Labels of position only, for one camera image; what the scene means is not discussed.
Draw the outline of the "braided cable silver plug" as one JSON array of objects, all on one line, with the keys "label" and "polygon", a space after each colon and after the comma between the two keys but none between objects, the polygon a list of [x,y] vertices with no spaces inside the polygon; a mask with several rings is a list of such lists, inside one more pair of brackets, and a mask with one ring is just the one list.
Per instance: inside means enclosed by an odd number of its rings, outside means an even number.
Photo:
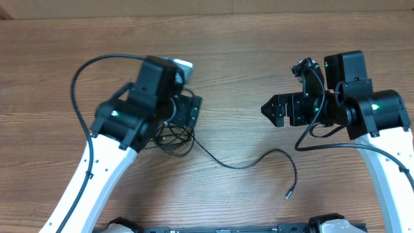
[{"label": "braided cable silver plug", "polygon": [[232,170],[245,170],[245,169],[249,169],[254,167],[255,165],[257,165],[259,162],[261,162],[267,155],[270,155],[271,153],[280,153],[282,155],[284,155],[291,163],[293,170],[294,170],[294,182],[292,184],[292,186],[288,189],[288,191],[286,192],[284,198],[285,200],[290,199],[290,197],[292,196],[295,187],[298,183],[298,169],[297,166],[293,160],[293,158],[284,150],[281,150],[279,148],[274,148],[271,149],[267,152],[265,152],[264,154],[262,154],[260,157],[258,157],[256,160],[254,160],[253,162],[251,162],[250,164],[244,165],[244,166],[230,166],[228,164],[223,163],[222,161],[220,161],[218,158],[216,158],[212,153],[210,153],[197,139],[195,136],[192,136],[192,140],[201,148],[201,150],[203,150],[203,152],[205,152],[207,155],[209,155],[216,163],[218,163],[219,165],[221,165],[222,167],[228,168],[228,169],[232,169]]}]

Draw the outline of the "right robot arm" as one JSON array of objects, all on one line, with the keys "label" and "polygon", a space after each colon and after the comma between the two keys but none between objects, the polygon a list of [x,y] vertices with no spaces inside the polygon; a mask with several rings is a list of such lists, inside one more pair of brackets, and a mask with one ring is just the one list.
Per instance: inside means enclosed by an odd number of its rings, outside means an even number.
[{"label": "right robot arm", "polygon": [[306,135],[319,125],[345,129],[345,147],[358,150],[372,178],[386,231],[412,232],[413,133],[402,97],[374,91],[359,50],[326,56],[323,65],[305,58],[292,74],[302,91],[274,95],[262,114],[276,127],[305,126]]}]

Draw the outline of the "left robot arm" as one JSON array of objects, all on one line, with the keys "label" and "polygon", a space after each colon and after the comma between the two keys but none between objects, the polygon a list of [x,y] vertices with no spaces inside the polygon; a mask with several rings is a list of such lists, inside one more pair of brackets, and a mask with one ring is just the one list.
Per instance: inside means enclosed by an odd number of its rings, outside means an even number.
[{"label": "left robot arm", "polygon": [[166,124],[192,135],[202,98],[182,91],[193,64],[169,57],[139,57],[135,82],[102,102],[81,161],[42,232],[92,232],[111,192],[137,155]]}]

